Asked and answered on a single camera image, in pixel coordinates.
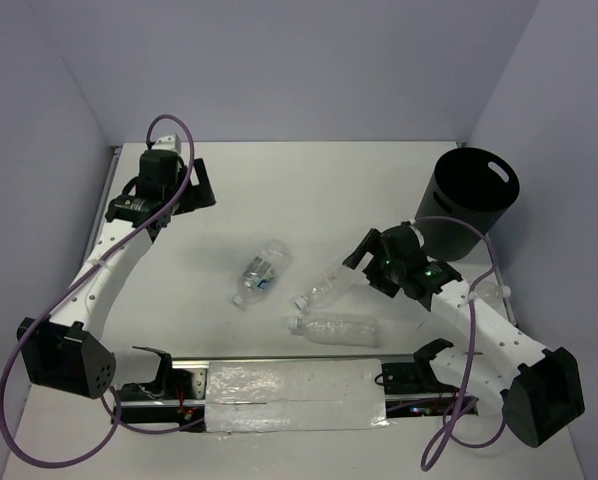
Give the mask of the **black cylindrical bin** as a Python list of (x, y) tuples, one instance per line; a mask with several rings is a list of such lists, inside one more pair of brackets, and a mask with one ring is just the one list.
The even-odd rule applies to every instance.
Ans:
[(444, 153), (436, 162), (415, 218), (428, 256), (444, 261), (466, 257), (480, 238), (461, 220), (482, 234), (495, 225), (517, 200), (519, 179), (499, 156), (480, 148), (461, 147)]

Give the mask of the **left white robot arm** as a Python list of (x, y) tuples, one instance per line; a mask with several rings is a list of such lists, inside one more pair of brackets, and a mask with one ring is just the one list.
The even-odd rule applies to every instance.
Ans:
[(149, 347), (112, 352), (102, 343), (104, 326), (132, 270), (172, 217), (215, 203), (202, 159), (187, 169), (176, 149), (146, 150), (138, 175), (109, 202), (77, 289), (38, 327), (27, 318), (18, 329), (28, 338), (22, 356), (31, 382), (92, 399), (129, 383), (152, 398), (167, 396), (175, 384), (169, 355)]

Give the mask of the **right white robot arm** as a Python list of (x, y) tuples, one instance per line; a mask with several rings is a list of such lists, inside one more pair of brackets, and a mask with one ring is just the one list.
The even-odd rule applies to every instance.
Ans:
[(505, 425), (525, 445), (537, 448), (585, 411), (577, 360), (567, 349), (550, 350), (525, 335), (475, 294), (447, 262), (429, 258), (424, 227), (437, 217), (420, 217), (384, 231), (371, 229), (343, 266), (354, 270), (365, 255), (363, 273), (372, 288), (408, 298), (463, 334), (471, 354), (481, 353), (502, 381), (494, 393)]

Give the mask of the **labelled clear plastic bottle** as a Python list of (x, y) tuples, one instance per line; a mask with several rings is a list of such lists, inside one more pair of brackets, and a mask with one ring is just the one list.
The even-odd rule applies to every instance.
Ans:
[(288, 245), (278, 239), (267, 241), (237, 277), (236, 290), (231, 303), (244, 310), (263, 301), (278, 283), (279, 277), (291, 263)]

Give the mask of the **metal base rail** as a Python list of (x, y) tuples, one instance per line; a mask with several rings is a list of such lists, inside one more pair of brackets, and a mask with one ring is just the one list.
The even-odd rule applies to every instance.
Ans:
[[(121, 387), (121, 425), (136, 433), (147, 433), (146, 425), (166, 424), (166, 433), (201, 433), (207, 430), (205, 397), (208, 369), (184, 369), (170, 365), (157, 380)], [(381, 359), (381, 370), (373, 383), (384, 394), (389, 418), (438, 416), (450, 408), (459, 389), (433, 378), (417, 358), (398, 356)]]

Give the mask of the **silver foil covered block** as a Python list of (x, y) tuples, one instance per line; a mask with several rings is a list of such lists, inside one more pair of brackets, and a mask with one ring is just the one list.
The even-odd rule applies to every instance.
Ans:
[(389, 425), (377, 359), (213, 363), (204, 419), (212, 433), (368, 430)]

